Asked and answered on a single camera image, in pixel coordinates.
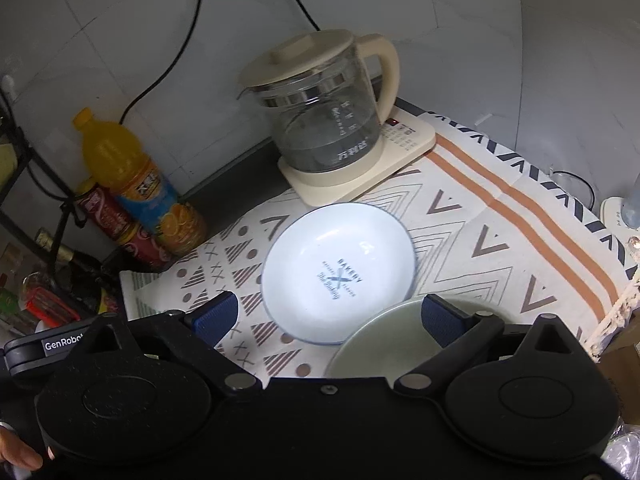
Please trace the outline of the person's left hand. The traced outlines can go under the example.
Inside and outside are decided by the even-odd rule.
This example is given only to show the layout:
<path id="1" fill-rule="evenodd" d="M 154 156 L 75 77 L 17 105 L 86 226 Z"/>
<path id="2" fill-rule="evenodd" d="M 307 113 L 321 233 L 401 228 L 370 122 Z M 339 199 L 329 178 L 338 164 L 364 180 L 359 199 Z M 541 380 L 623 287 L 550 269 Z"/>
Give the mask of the person's left hand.
<path id="1" fill-rule="evenodd" d="M 10 425 L 2 422 L 0 427 L 0 456 L 2 463 L 9 463 L 28 471 L 42 467 L 42 457 L 23 442 Z"/>

